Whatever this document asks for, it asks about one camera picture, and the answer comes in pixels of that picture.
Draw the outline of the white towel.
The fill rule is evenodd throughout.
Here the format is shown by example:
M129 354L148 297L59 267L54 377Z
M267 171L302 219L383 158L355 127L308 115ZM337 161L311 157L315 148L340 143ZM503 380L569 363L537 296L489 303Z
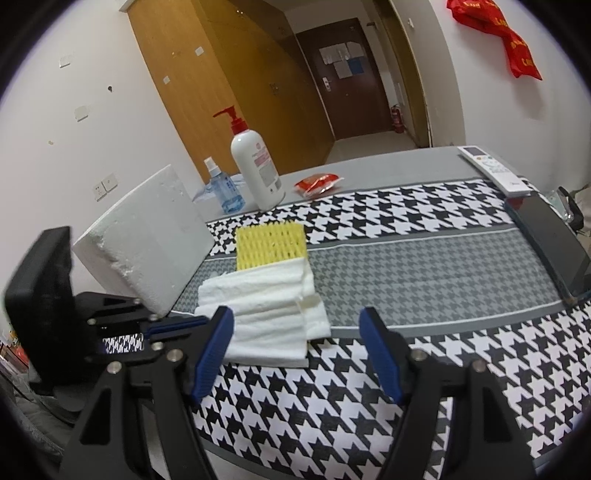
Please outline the white towel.
M307 258L205 280L194 314L228 307L235 318L226 363L276 368L308 366L308 343L331 336L331 323Z

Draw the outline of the yellow foam fruit net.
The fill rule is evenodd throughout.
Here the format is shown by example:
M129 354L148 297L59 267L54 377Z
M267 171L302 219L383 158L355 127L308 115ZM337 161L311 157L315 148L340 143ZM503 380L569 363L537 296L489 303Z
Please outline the yellow foam fruit net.
M304 226L297 222L240 227L235 244L237 270L308 257Z

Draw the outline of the white styrofoam box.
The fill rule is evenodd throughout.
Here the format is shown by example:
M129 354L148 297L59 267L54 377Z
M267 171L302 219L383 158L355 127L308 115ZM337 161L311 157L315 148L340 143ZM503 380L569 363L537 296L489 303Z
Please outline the white styrofoam box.
M183 183L168 165L123 196L72 250L109 293L163 317L214 246Z

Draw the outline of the small blue spray bottle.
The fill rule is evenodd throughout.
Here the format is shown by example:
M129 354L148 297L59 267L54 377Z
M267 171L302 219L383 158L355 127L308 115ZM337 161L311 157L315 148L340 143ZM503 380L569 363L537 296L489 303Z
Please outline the small blue spray bottle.
M208 171L211 181L211 190L216 199L221 204L221 209L225 214L238 213L245 207L245 199L239 193L235 182L225 172L219 168L212 157L204 160L204 165Z

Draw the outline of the white pump bottle red top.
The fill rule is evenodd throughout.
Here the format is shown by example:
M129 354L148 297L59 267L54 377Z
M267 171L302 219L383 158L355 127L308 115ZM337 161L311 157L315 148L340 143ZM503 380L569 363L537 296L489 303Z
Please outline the white pump bottle red top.
M283 201L283 184L263 137L249 128L236 113L235 106L216 112L213 117L228 115L233 134L230 153L259 210L268 211Z

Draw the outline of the houndstooth table runner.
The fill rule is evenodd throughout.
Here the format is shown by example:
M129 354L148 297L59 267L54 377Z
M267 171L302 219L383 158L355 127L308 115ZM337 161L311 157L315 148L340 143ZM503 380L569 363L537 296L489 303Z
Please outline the houndstooth table runner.
M401 411L358 337L366 306L415 348L487 361L534 460L574 429L590 397L590 307L563 305L490 182L338 193L211 220L214 248L176 312L193 312L198 286L235 268L239 227L280 221L304 226L332 337L308 347L304 369L224 367L194 417L206 446L266 473L376 478Z

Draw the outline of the red snack packet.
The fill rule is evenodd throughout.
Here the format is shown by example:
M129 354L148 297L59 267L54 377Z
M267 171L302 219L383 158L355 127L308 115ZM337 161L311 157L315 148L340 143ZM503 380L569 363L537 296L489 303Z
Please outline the red snack packet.
M294 189L304 198L315 197L330 191L342 182L342 177L332 173L314 174L294 184Z

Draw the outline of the black smartphone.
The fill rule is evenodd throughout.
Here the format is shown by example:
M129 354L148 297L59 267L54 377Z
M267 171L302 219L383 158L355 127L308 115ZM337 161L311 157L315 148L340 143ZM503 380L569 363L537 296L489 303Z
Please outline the black smartphone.
M590 256L540 195L505 200L505 209L539 256L563 302L590 299Z

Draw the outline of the black clip clear container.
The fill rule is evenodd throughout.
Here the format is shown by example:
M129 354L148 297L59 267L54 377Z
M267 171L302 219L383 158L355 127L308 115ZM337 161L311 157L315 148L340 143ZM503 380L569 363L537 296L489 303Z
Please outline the black clip clear container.
M547 193L545 197L556 213L575 233L579 233L583 230L583 213L575 202L573 196L564 187L557 187L555 190Z

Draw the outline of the white remote control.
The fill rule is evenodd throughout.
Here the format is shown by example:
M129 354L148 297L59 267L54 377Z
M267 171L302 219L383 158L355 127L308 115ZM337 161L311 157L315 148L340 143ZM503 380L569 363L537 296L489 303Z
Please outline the white remote control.
M491 180L507 198L529 196L532 189L512 170L477 146L458 148L460 155Z

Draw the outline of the wooden wardrobe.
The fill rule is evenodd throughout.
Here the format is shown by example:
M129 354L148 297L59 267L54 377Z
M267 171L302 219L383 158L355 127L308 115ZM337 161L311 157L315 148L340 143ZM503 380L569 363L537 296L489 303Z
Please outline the wooden wardrobe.
M127 15L160 98L202 179L204 159L235 174L236 114L281 174L325 163L325 108L287 17L266 1L135 1Z

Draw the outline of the red fire extinguisher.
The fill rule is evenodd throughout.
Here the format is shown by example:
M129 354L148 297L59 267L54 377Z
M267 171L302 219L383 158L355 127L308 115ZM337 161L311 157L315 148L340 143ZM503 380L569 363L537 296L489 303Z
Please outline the red fire extinguisher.
M391 107L391 117L394 131L398 134L403 134L406 131L406 127L401 109L398 105Z

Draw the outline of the dark brown entrance door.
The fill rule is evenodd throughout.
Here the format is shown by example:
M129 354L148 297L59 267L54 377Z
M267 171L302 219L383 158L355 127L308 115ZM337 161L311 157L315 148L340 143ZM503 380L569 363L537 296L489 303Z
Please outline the dark brown entrance door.
M329 117L335 139L393 130L391 106L370 44L359 19L350 18L297 33L311 76ZM363 75L339 79L332 66L322 62L322 47L358 42L365 50Z

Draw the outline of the papers on door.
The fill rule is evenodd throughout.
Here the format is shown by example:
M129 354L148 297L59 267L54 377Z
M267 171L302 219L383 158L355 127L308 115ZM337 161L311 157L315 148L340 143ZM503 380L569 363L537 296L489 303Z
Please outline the papers on door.
M322 62L335 69L339 79L351 78L356 75L363 75L363 57L365 50L358 42L346 42L322 47L318 50Z

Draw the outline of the red cloth bags on hook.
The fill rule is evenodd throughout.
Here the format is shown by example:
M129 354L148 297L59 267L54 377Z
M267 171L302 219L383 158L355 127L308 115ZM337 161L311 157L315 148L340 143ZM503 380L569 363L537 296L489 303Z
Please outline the red cloth bags on hook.
M446 6L461 25L501 39L509 69L515 78L528 76L543 80L528 44L509 26L495 1L448 0Z

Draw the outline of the white wall socket pair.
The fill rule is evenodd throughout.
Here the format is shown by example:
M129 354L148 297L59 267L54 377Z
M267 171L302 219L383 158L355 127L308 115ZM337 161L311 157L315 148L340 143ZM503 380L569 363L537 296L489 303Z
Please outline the white wall socket pair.
M95 184L92 188L94 199L100 201L109 192L114 190L118 186L118 180L114 174L110 174L105 177L102 181Z

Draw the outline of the white wall switch plate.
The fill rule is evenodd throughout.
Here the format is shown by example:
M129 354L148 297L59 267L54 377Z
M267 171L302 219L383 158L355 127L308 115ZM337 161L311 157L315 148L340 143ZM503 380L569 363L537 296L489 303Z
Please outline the white wall switch plate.
M74 110L74 119L76 122L81 122L89 116L89 113L90 109L87 105L79 106Z

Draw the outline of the wooden side door frame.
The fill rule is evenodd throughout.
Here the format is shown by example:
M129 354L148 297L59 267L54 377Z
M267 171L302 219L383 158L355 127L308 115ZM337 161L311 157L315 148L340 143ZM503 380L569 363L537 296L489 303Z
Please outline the wooden side door frame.
M378 35L394 82L398 110L419 148L433 146L426 96L408 36L391 1L374 1Z

